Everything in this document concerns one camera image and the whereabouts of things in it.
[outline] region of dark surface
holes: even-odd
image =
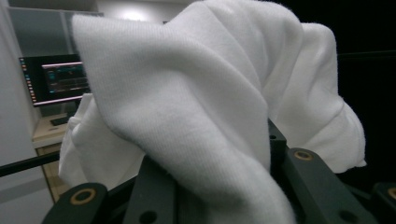
[[[377,182],[396,182],[394,134],[396,75],[396,1],[390,0],[278,0],[301,22],[316,22],[332,29],[339,54],[339,94],[361,119],[366,136],[363,168],[339,177],[370,192]]]

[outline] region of black metal frame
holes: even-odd
[[[378,183],[371,195],[344,185],[314,152],[288,148],[269,120],[271,175],[285,191],[298,223],[390,223],[396,183]],[[59,160],[59,152],[0,167],[0,177]],[[71,188],[47,213],[51,223],[177,223],[177,182],[150,157],[137,177],[107,191],[98,183]]]

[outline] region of screw hole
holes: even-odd
[[[139,221],[142,224],[151,224],[157,220],[157,214],[153,211],[147,211],[140,215]]]
[[[353,213],[345,210],[340,211],[338,215],[347,223],[358,223],[359,220]]]

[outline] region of brass bushing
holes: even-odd
[[[81,189],[77,191],[70,199],[70,203],[73,205],[82,205],[90,202],[96,195],[95,189]]]
[[[302,161],[312,161],[314,159],[311,153],[306,151],[295,151],[294,156]]]

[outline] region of cabinet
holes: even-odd
[[[67,124],[53,126],[50,124],[50,120],[57,119],[62,116],[65,116],[65,114],[44,117],[38,122],[33,137],[33,144],[35,146],[37,156],[59,151],[61,149],[61,144],[64,138]],[[47,163],[42,166],[42,169],[46,177],[52,199],[53,201],[57,202],[59,200],[59,197],[68,189],[70,189],[70,187],[67,186],[58,176],[59,162],[54,161],[51,163]]]

